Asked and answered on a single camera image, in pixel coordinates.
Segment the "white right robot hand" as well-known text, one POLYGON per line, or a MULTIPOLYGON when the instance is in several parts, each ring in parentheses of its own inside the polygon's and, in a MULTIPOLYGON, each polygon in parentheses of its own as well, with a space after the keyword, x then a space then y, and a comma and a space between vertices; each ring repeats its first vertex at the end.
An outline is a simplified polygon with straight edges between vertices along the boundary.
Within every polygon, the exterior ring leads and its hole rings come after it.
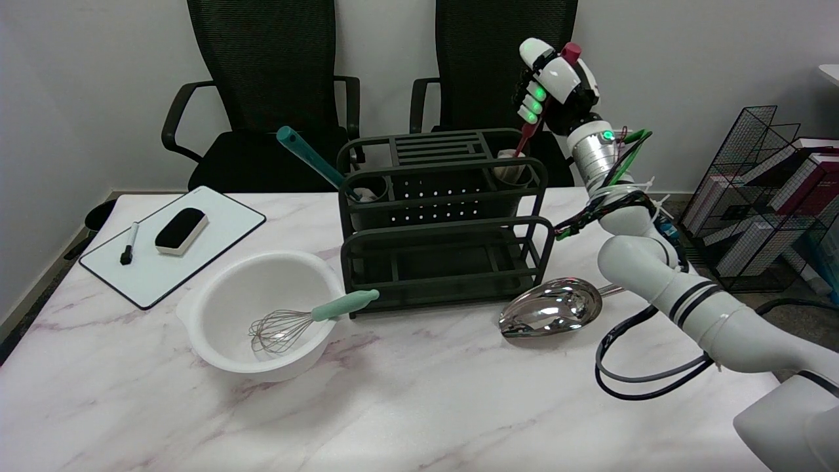
POLYGON ((557 50, 541 39, 528 38, 518 51, 525 70, 513 103, 528 126, 543 123, 554 134, 569 136, 598 119, 593 108, 600 92, 593 72, 581 59, 581 46, 568 42, 557 50))

